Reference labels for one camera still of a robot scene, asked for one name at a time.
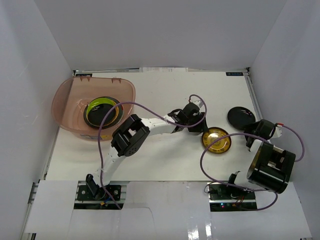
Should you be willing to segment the lime green plate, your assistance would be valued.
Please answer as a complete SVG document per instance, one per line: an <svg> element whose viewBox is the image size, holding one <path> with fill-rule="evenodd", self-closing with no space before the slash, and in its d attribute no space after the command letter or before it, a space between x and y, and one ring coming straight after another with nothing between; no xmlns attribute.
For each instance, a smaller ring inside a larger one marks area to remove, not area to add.
<svg viewBox="0 0 320 240"><path fill-rule="evenodd" d="M116 98L109 96L93 99L84 109L83 118L85 123L92 128L99 128L108 111L118 103L119 101ZM114 126L121 120L123 114L123 108L116 107L108 115L102 128L106 129Z"/></svg>

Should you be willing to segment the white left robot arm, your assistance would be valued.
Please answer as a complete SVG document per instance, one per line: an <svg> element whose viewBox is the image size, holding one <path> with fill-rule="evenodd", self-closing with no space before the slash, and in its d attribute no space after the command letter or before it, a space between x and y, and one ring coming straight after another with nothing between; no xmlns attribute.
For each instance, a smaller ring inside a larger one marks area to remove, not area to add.
<svg viewBox="0 0 320 240"><path fill-rule="evenodd" d="M124 161L134 155L148 137L161 134L174 134L188 129L191 133L203 133L206 123L207 105L202 100L189 101L183 109L174 109L165 116L160 116L145 106L136 103L155 115L155 118L140 118L130 115L112 134L107 156L103 157L101 141L98 140L100 166L96 174L87 174L85 179L88 193L93 199L102 199L105 195L112 200L113 195L107 190L111 178Z"/></svg>

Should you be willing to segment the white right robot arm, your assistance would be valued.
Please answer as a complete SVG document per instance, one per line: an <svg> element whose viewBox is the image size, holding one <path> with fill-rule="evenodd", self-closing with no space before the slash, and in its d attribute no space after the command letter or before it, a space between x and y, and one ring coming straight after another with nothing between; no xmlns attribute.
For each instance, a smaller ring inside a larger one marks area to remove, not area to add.
<svg viewBox="0 0 320 240"><path fill-rule="evenodd" d="M281 125L262 119L256 122L233 123L237 130L246 133L246 147L255 156L247 172L250 183L281 194L288 186L296 155L269 142L282 135Z"/></svg>

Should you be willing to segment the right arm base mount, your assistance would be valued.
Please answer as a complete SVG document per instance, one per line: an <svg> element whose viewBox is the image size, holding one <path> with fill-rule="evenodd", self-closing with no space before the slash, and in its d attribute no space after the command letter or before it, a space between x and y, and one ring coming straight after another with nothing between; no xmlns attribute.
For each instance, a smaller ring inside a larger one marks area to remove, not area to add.
<svg viewBox="0 0 320 240"><path fill-rule="evenodd" d="M211 182L204 188L211 212L239 212L257 210L254 192Z"/></svg>

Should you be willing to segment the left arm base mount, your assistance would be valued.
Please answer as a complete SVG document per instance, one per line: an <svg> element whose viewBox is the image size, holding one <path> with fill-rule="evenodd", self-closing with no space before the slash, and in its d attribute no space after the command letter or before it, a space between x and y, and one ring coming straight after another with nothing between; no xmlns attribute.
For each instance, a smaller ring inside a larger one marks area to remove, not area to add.
<svg viewBox="0 0 320 240"><path fill-rule="evenodd" d="M74 201L75 210L121 210L125 198L122 197L123 187L121 185L107 185L105 187L117 202L120 208L116 206L110 196L99 188L94 196L87 185L79 185Z"/></svg>

